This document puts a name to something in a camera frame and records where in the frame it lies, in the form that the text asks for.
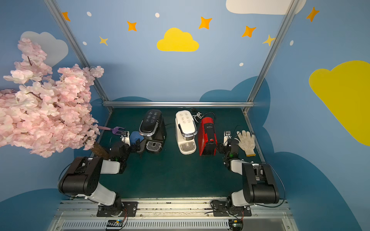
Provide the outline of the blue grey cleaning cloth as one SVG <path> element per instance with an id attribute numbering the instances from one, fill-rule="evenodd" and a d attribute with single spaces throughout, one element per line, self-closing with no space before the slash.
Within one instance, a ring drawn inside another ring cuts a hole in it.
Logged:
<path id="1" fill-rule="evenodd" d="M 130 135 L 130 147 L 133 153 L 143 153 L 145 150 L 146 140 L 138 131 L 133 131 Z"/>

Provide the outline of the red coffee machine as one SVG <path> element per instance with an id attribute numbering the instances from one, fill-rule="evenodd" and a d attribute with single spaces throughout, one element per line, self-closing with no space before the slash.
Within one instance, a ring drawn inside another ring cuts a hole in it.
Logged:
<path id="1" fill-rule="evenodd" d="M 214 127 L 214 120 L 205 117 L 200 122 L 198 129 L 198 147 L 200 156 L 214 156 L 217 151 L 217 137 Z"/>

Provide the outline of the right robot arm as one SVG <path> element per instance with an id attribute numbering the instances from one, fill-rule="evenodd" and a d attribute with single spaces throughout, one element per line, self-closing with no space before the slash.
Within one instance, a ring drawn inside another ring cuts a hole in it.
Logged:
<path id="1" fill-rule="evenodd" d="M 226 208 L 259 203 L 277 204 L 280 194 L 272 167 L 267 163 L 250 163 L 239 159 L 238 148 L 239 142 L 233 139 L 218 145 L 218 151 L 224 154 L 225 167 L 242 176 L 242 189 L 227 198 Z"/>

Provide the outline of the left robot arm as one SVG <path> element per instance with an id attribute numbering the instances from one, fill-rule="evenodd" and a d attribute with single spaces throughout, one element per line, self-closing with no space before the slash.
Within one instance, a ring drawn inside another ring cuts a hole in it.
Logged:
<path id="1" fill-rule="evenodd" d="M 77 157 L 63 171 L 58 180 L 59 191 L 71 197 L 85 197 L 100 206 L 122 210 L 118 193 L 100 183 L 103 174 L 121 174 L 133 147 L 125 142 L 116 142 L 107 151 L 95 142 L 92 152 L 95 157 Z"/>

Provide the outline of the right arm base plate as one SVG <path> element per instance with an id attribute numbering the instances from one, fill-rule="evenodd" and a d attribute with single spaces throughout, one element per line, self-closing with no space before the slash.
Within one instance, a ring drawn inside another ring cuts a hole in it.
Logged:
<path id="1" fill-rule="evenodd" d="M 215 217 L 251 217 L 251 208 L 249 206 L 234 206 L 230 200 L 212 200 L 210 202 L 213 215 Z"/>

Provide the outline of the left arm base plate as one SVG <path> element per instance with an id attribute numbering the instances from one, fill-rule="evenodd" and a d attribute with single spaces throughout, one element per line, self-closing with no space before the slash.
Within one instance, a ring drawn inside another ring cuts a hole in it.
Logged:
<path id="1" fill-rule="evenodd" d="M 137 201 L 123 201 L 111 206 L 98 206 L 97 217 L 135 217 L 137 212 Z"/>

